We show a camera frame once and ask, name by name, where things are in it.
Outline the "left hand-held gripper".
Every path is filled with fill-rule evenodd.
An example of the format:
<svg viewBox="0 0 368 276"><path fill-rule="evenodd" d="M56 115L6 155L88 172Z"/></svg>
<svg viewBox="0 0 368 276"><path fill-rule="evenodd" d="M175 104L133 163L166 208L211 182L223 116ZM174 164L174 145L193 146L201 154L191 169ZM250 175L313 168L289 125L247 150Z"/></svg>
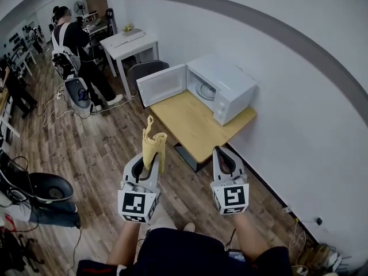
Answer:
<svg viewBox="0 0 368 276"><path fill-rule="evenodd" d="M147 176L140 178L143 171L143 154L137 154L124 167L121 190L118 191L118 213L127 222L150 223L159 203L157 187L160 156L155 155Z"/></svg>

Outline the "brown cardboard box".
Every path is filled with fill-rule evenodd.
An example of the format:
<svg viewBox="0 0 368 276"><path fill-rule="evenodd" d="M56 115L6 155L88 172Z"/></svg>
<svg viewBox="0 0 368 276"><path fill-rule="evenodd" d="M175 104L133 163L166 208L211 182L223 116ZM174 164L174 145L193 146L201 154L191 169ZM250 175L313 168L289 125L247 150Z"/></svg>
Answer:
<svg viewBox="0 0 368 276"><path fill-rule="evenodd" d="M308 246L304 248L303 253L296 261L298 269L302 268L305 276L322 276L328 272L331 267L331 260L337 259L336 248L327 244L318 246Z"/></svg>

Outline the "person's black shirt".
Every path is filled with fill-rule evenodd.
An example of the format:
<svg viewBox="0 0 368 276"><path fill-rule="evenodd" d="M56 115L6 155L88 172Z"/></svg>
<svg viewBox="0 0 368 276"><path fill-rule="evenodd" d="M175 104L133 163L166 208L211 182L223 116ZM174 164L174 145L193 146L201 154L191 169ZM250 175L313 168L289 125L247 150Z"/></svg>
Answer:
<svg viewBox="0 0 368 276"><path fill-rule="evenodd" d="M285 247L240 261L230 257L217 239L158 228L149 232L132 266L81 260L76 276L293 276L293 272Z"/></svg>

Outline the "white appliance door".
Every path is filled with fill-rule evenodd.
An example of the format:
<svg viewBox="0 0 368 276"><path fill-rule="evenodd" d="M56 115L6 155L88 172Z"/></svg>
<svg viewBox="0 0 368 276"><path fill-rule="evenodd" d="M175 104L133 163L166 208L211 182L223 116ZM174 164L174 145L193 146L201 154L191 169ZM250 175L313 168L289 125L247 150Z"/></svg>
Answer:
<svg viewBox="0 0 368 276"><path fill-rule="evenodd" d="M144 107L186 90L187 67L180 64L138 79L137 87Z"/></svg>

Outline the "white microwave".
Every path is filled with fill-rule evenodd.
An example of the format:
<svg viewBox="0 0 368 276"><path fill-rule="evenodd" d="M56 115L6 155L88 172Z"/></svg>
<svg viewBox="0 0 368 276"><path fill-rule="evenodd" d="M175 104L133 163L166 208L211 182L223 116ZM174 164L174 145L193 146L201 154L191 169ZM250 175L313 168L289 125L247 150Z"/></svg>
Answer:
<svg viewBox="0 0 368 276"><path fill-rule="evenodd" d="M227 124L249 106L256 83L238 66L216 55L206 55L187 62L186 67L187 89L213 112L213 118L220 125ZM198 83L207 83L216 89L214 101L196 93ZM219 107L220 102L225 103L224 110ZM223 112L222 118L217 117L218 110Z"/></svg>

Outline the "flat white box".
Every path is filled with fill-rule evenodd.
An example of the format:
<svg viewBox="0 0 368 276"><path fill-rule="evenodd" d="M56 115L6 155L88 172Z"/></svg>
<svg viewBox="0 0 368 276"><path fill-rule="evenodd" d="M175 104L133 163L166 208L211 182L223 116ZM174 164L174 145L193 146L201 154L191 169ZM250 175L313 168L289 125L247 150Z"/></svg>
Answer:
<svg viewBox="0 0 368 276"><path fill-rule="evenodd" d="M145 35L145 32L141 29L132 29L124 32L122 35L128 42L130 42L143 37Z"/></svg>

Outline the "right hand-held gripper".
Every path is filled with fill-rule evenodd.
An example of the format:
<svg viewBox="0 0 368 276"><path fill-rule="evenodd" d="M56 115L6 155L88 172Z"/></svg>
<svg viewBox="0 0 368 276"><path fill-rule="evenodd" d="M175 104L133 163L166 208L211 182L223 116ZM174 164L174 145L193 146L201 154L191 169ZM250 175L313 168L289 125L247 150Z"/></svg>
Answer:
<svg viewBox="0 0 368 276"><path fill-rule="evenodd" d="M214 203L221 215L243 213L249 205L249 184L244 164L227 147L213 149L213 177L210 186Z"/></svg>

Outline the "person's right forearm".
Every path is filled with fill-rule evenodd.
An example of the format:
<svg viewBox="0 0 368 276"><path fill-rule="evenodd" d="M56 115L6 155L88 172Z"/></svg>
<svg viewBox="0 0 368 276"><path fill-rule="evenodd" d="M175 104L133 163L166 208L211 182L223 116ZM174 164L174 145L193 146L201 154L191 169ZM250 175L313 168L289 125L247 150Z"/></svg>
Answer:
<svg viewBox="0 0 368 276"><path fill-rule="evenodd" d="M246 212L234 214L231 218L244 256L255 260L269 249L265 239Z"/></svg>

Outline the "black office chair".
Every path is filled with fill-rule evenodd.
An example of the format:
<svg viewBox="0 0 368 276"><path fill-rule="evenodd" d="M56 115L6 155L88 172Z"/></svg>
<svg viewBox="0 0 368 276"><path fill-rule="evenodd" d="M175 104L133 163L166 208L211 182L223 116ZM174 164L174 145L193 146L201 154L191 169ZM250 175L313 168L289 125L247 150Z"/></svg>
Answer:
<svg viewBox="0 0 368 276"><path fill-rule="evenodd" d="M37 263L43 265L44 260L37 259L32 250L34 238L30 238L24 243L23 235L18 237L3 227L0 227L0 276L5 276L9 271L24 272L28 265L34 273L39 273Z"/></svg>

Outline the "person's left leg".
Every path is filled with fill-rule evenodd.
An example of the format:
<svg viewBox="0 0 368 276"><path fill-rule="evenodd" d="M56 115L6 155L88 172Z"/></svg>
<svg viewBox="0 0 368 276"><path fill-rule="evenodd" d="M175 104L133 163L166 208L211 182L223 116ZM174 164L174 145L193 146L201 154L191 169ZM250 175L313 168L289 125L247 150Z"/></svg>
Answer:
<svg viewBox="0 0 368 276"><path fill-rule="evenodd" d="M149 231L158 228L168 228L177 230L174 222L169 217L160 217L152 225L149 226Z"/></svg>

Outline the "black screen device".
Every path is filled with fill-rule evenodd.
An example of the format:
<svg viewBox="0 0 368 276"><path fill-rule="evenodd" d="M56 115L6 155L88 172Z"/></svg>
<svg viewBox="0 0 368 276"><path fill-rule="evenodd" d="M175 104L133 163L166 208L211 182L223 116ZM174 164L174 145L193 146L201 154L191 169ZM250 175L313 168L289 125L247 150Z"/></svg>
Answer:
<svg viewBox="0 0 368 276"><path fill-rule="evenodd" d="M246 263L246 259L241 250L238 249L228 249L227 254L230 258L237 260L242 263Z"/></svg>

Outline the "white desk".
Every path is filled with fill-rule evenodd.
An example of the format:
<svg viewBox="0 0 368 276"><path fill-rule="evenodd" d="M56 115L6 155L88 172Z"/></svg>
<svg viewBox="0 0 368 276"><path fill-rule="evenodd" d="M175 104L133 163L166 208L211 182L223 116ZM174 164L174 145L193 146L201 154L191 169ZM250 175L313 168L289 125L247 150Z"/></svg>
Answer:
<svg viewBox="0 0 368 276"><path fill-rule="evenodd" d="M121 38L122 33L118 33L101 40L100 43L105 52L110 70L115 78L117 77L117 73L115 71L113 61L116 62L118 72L125 90L126 99L131 100L132 95L128 85L127 78L125 76L124 68L122 66L122 61L130 56L136 56L137 54L140 54L141 52L147 50L152 51L153 60L158 60L159 59L158 40L156 39L155 36L144 33L144 35L139 38L136 38L132 41L124 42L114 47L113 44L115 42L121 41Z"/></svg>

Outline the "black pod-shaped device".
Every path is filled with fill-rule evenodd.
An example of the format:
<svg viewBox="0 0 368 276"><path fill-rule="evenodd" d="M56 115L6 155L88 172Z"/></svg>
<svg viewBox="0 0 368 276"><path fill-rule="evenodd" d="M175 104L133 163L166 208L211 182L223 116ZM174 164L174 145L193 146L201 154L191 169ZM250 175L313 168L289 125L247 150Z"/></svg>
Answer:
<svg viewBox="0 0 368 276"><path fill-rule="evenodd" d="M74 195L72 185L55 174L34 172L29 174L33 194L40 202L50 204L53 202L68 201Z"/></svg>

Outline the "white shelf rack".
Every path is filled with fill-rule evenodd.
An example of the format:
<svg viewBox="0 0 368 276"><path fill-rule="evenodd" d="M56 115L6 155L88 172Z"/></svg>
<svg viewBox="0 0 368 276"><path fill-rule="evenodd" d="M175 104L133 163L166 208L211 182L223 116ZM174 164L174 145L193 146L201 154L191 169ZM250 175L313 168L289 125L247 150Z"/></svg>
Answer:
<svg viewBox="0 0 368 276"><path fill-rule="evenodd" d="M12 118L11 110L13 106L13 99L9 92L5 89L0 93L0 150L9 152L10 145L6 141L7 132L10 131L17 138L21 134L9 123Z"/></svg>

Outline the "yellow cloth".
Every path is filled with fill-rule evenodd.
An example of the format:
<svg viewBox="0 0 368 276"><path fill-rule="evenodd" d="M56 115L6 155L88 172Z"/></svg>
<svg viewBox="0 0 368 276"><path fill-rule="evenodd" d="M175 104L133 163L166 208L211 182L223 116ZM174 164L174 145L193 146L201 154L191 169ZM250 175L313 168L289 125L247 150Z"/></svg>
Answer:
<svg viewBox="0 0 368 276"><path fill-rule="evenodd" d="M154 160L155 155L158 154L158 156L160 157L159 173L163 174L166 159L167 134L164 132L159 132L150 137L150 132L153 123L154 118L151 115L149 115L147 117L147 127L143 129L143 142L142 142L143 163L144 167L148 170L151 166L152 161Z"/></svg>

